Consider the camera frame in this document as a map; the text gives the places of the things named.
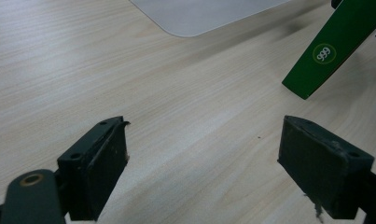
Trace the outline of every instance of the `wooden table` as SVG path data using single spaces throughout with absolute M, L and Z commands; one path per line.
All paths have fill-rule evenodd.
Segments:
M 0 0 L 0 203 L 122 115 L 131 159 L 99 223 L 319 223 L 277 163 L 284 115 L 376 158 L 373 35 L 309 100 L 281 85 L 332 12 L 294 0 L 180 38 L 127 0 Z

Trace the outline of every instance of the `green object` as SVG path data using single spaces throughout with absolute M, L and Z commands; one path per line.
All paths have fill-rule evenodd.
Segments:
M 343 0 L 283 84 L 312 95 L 376 29 L 376 0 Z

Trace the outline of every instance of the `white mat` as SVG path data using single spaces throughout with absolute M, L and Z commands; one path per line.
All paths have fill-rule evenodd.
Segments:
M 200 35 L 288 0 L 131 0 L 164 31 Z

